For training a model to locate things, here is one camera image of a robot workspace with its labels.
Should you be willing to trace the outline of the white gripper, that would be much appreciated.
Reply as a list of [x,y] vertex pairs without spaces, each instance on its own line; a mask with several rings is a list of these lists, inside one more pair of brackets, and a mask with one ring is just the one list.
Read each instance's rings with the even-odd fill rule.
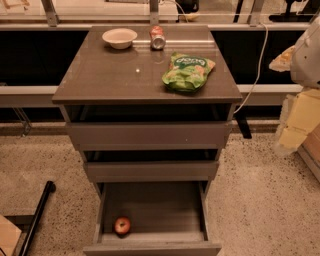
[[[295,46],[290,46],[269,64],[277,72],[290,70]],[[281,109],[276,131],[276,151],[291,154],[298,150],[307,136],[320,123],[320,90],[305,89],[296,96],[287,95]]]

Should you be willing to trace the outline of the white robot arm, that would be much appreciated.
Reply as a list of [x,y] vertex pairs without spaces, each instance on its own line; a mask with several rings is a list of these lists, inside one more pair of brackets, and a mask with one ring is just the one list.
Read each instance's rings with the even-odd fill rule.
[[303,87],[283,102],[276,132],[275,151],[295,152],[320,123],[320,17],[294,46],[287,48],[269,64],[273,71],[289,71],[291,80]]

